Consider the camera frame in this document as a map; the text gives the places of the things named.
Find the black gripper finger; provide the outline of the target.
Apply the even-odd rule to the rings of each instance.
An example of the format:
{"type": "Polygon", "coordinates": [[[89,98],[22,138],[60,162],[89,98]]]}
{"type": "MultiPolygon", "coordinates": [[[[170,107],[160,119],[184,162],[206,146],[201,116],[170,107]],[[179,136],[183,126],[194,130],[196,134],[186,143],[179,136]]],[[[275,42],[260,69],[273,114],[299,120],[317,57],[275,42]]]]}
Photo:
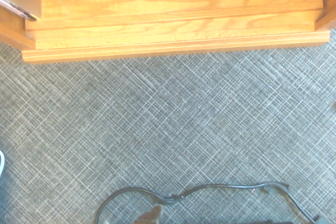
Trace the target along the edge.
{"type": "Polygon", "coordinates": [[[150,211],[145,212],[138,218],[138,223],[160,224],[162,219],[162,206],[156,205],[150,211]]]}

